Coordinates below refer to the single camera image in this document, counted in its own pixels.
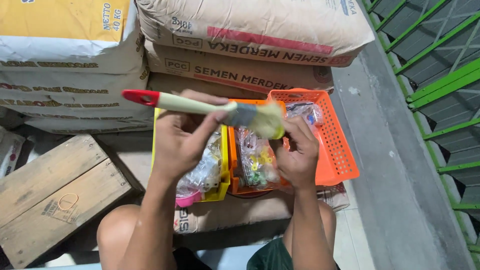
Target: person's right hand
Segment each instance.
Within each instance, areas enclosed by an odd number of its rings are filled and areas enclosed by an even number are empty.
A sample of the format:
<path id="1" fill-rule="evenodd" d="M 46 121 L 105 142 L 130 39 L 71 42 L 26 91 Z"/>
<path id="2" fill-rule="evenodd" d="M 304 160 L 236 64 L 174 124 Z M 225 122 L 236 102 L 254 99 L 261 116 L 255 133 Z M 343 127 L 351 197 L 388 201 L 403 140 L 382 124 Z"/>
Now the person's right hand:
<path id="1" fill-rule="evenodd" d="M 284 128 L 290 150 L 282 139 L 270 140 L 278 171 L 295 189 L 314 188 L 319 142 L 300 116 L 284 120 Z"/>

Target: orange plastic basket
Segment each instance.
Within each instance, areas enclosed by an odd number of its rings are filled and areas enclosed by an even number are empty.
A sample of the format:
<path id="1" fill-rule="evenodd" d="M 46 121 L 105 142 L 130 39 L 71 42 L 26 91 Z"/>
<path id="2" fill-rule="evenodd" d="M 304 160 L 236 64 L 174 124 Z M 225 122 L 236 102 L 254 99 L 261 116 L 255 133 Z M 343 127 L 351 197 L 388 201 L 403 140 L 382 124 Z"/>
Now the orange plastic basket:
<path id="1" fill-rule="evenodd" d="M 318 104 L 322 109 L 324 123 L 318 127 L 320 148 L 316 185 L 336 185 L 360 175 L 328 92 L 302 88 L 272 90 L 267 99 L 285 103 L 307 100 Z"/>
<path id="2" fill-rule="evenodd" d="M 248 103 L 248 104 L 265 104 L 266 100 L 257 100 L 257 99 L 230 99 L 232 101 L 236 101 L 239 103 Z M 282 107 L 283 111 L 285 110 L 285 103 L 280 101 L 279 105 Z M 249 186 L 239 186 L 239 178 L 233 176 L 233 170 L 237 168 L 237 144 L 235 143 L 235 132 L 233 127 L 228 127 L 228 167 L 230 170 L 230 186 L 228 187 L 228 191 L 231 194 L 245 194 L 245 193 L 253 193 L 253 192 L 264 192 L 268 190 L 272 190 L 271 188 L 266 188 L 262 190 L 257 190 Z M 281 185 L 289 185 L 289 183 L 281 179 Z"/>

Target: rubber band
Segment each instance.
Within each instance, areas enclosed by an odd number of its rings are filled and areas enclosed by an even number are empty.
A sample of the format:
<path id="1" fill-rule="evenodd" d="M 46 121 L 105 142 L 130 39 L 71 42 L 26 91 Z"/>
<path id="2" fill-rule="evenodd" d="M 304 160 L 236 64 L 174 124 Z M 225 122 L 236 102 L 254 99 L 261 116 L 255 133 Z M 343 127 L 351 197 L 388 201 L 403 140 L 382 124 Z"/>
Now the rubber band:
<path id="1" fill-rule="evenodd" d="M 70 205 L 70 207 L 68 207 L 68 208 L 62 208 L 62 207 L 60 206 L 60 201 L 63 199 L 63 197 L 65 197 L 65 196 L 67 196 L 67 195 L 70 195 L 70 194 L 77 196 L 77 199 L 72 203 L 72 205 Z M 67 193 L 67 194 L 63 195 L 63 196 L 59 199 L 59 201 L 58 201 L 58 206 L 59 206 L 59 208 L 62 209 L 62 210 L 68 210 L 68 209 L 72 208 L 77 202 L 78 202 L 78 195 L 76 195 L 75 193 Z"/>

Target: wooden board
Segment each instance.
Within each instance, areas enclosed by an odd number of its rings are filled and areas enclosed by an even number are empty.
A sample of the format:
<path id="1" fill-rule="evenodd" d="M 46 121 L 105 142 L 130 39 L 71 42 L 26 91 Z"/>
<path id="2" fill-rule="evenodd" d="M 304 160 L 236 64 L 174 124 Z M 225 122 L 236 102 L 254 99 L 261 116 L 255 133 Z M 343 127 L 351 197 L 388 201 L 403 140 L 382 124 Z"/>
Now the wooden board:
<path id="1" fill-rule="evenodd" d="M 0 228 L 107 158 L 79 135 L 0 179 Z"/>
<path id="2" fill-rule="evenodd" d="M 0 245 L 15 268 L 25 268 L 132 189 L 110 159 L 85 172 L 0 229 Z M 78 195 L 69 210 L 58 207 Z M 60 205 L 68 208 L 75 195 Z"/>

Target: red brush handle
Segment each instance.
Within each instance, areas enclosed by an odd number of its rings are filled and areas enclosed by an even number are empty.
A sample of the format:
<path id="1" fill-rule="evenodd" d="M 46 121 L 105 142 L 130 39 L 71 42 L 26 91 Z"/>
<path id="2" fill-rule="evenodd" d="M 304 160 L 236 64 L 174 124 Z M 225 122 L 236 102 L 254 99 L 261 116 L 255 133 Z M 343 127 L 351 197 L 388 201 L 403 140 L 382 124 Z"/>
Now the red brush handle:
<path id="1" fill-rule="evenodd" d="M 151 107 L 156 107 L 160 98 L 160 92 L 139 89 L 125 89 L 121 95 L 127 100 Z"/>

